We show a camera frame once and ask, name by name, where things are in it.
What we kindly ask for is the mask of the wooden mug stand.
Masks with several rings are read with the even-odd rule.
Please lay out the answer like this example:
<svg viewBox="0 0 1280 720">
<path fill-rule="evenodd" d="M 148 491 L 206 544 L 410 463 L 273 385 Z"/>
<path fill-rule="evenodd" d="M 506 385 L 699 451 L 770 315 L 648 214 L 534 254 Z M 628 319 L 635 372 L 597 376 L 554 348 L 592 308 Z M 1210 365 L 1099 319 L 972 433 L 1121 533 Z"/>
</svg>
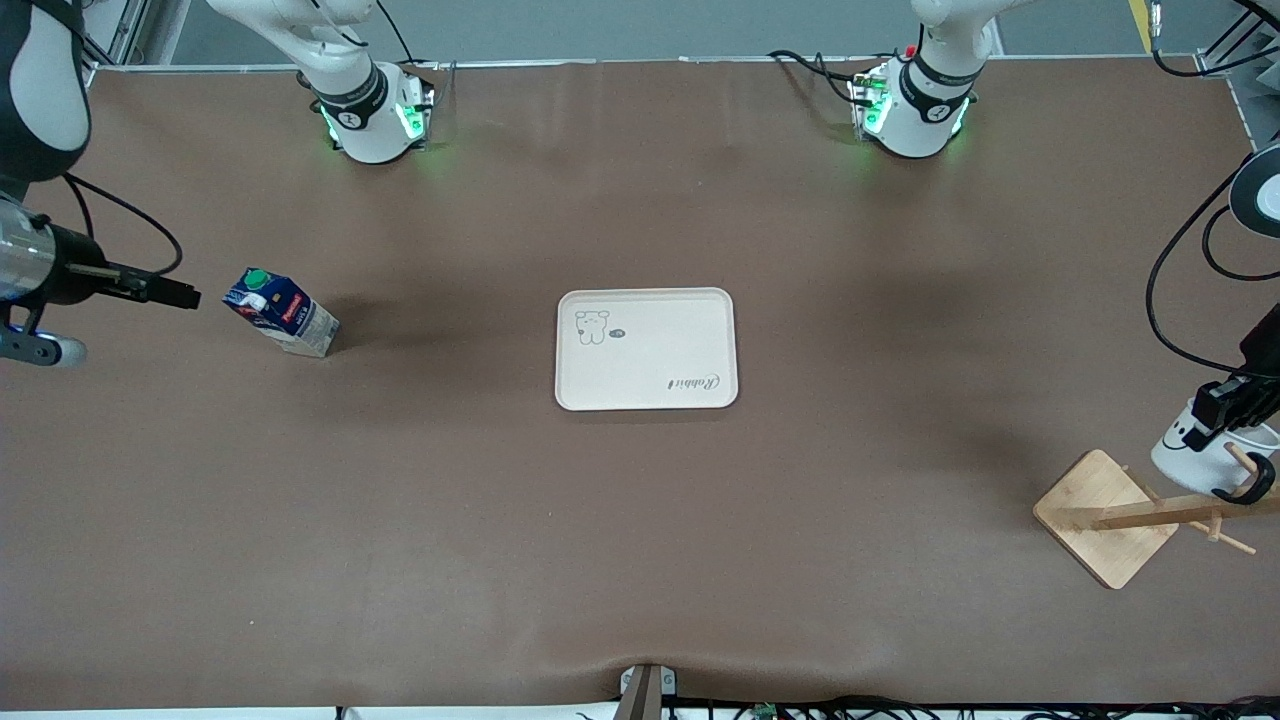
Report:
<svg viewBox="0 0 1280 720">
<path fill-rule="evenodd" d="M 1245 470 L 1240 489 L 1160 497 L 1101 448 L 1083 454 L 1033 507 L 1037 521 L 1105 588 L 1119 591 L 1183 527 L 1243 553 L 1254 547 L 1224 533 L 1225 521 L 1280 514 L 1280 470 L 1234 443 Z"/>
</svg>

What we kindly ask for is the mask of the cream rabbit print tray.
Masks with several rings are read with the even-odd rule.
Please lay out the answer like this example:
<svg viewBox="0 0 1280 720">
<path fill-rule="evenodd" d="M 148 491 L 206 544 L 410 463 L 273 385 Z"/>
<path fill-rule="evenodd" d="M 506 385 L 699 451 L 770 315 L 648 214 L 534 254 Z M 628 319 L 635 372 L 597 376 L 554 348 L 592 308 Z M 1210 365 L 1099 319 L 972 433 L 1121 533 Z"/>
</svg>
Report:
<svg viewBox="0 0 1280 720">
<path fill-rule="evenodd" d="M 739 397 L 735 307 L 722 288 L 576 290 L 556 324 L 566 411 L 718 410 Z"/>
</svg>

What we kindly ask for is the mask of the white smiley mug black handle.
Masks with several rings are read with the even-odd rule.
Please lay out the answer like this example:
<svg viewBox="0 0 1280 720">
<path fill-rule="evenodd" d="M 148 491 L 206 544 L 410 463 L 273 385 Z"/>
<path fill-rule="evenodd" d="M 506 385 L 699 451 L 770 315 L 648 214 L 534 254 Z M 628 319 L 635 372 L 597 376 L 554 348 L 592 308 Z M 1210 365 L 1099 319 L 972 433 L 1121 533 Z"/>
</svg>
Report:
<svg viewBox="0 0 1280 720">
<path fill-rule="evenodd" d="M 1271 457 L 1280 432 L 1267 424 L 1215 430 L 1187 401 L 1178 419 L 1151 450 L 1153 465 L 1170 480 L 1199 495 L 1234 505 L 1258 503 L 1274 487 Z"/>
</svg>

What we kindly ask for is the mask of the metal base connector bracket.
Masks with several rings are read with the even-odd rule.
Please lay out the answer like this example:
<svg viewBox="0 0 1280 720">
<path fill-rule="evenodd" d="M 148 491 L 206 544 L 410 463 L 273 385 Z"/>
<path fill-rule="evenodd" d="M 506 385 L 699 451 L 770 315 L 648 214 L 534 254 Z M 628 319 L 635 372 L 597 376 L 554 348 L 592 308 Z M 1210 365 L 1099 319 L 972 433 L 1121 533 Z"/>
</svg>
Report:
<svg viewBox="0 0 1280 720">
<path fill-rule="evenodd" d="M 431 122 L 447 100 L 456 76 L 456 64 L 397 63 L 401 78 L 396 91 L 396 118 L 408 150 L 424 150 L 430 142 Z"/>
<path fill-rule="evenodd" d="M 877 137 L 892 106 L 890 92 L 891 63 L 883 61 L 868 70 L 855 73 L 846 82 L 852 99 L 852 123 L 860 138 Z"/>
</svg>

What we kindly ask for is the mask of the grey aluminium frame post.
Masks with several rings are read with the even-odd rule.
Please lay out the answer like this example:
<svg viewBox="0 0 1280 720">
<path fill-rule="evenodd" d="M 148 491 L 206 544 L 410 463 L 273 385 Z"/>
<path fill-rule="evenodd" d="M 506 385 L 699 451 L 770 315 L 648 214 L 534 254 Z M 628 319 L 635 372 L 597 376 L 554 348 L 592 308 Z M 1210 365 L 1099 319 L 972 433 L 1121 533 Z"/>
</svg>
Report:
<svg viewBox="0 0 1280 720">
<path fill-rule="evenodd" d="M 84 53 L 102 65 L 169 65 L 192 0 L 81 0 Z"/>
</svg>

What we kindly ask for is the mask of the grey aluminium frame corner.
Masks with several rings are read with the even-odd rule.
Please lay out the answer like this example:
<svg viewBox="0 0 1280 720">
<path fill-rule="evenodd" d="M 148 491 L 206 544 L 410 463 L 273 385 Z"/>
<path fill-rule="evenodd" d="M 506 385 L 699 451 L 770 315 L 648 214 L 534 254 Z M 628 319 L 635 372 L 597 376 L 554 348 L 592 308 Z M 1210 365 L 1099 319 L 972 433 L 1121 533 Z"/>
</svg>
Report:
<svg viewBox="0 0 1280 720">
<path fill-rule="evenodd" d="M 1280 38 L 1233 53 L 1204 50 L 1196 60 L 1202 70 L 1222 76 L 1240 97 L 1280 101 Z"/>
</svg>

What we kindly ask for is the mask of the blue white milk carton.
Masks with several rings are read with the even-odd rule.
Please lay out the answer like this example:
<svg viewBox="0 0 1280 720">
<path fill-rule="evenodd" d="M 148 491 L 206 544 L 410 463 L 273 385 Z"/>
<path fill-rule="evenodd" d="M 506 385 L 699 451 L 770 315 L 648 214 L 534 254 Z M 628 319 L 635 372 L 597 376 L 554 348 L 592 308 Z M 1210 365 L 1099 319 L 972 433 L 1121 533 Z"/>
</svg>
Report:
<svg viewBox="0 0 1280 720">
<path fill-rule="evenodd" d="M 340 323 L 288 275 L 248 268 L 221 301 L 285 352 L 325 357 Z"/>
</svg>

